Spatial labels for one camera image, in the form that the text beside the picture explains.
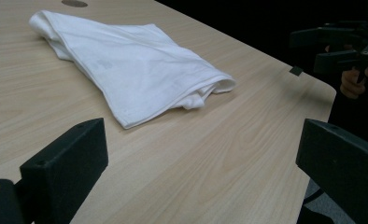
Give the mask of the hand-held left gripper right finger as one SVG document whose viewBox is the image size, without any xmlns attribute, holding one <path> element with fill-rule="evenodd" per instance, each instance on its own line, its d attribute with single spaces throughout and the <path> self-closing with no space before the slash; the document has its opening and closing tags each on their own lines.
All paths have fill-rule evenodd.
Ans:
<svg viewBox="0 0 368 224">
<path fill-rule="evenodd" d="M 296 164 L 357 224 L 368 224 L 368 142 L 306 119 Z"/>
</svg>

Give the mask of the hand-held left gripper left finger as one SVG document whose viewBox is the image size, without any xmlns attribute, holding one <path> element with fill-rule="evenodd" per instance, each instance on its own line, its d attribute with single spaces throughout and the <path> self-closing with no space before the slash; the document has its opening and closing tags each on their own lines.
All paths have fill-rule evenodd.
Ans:
<svg viewBox="0 0 368 224">
<path fill-rule="evenodd" d="M 25 221 L 69 224 L 107 165 L 102 118 L 69 129 L 20 167 Z"/>
</svg>

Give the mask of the white cloth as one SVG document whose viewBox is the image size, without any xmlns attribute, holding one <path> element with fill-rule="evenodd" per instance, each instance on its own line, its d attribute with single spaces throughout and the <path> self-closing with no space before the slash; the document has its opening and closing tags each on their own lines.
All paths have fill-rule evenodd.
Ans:
<svg viewBox="0 0 368 224">
<path fill-rule="evenodd" d="M 202 107 L 210 94 L 235 86 L 230 75 L 154 24 L 109 25 L 40 10 L 29 25 L 96 85 L 124 129 L 168 109 Z"/>
</svg>

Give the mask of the dark round table grommet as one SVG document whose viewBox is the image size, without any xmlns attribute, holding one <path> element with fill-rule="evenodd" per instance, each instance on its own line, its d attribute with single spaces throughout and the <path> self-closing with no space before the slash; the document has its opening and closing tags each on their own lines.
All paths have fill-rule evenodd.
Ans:
<svg viewBox="0 0 368 224">
<path fill-rule="evenodd" d="M 70 7 L 87 7 L 88 4 L 83 2 L 82 0 L 62 0 L 61 1 L 64 5 Z"/>
</svg>

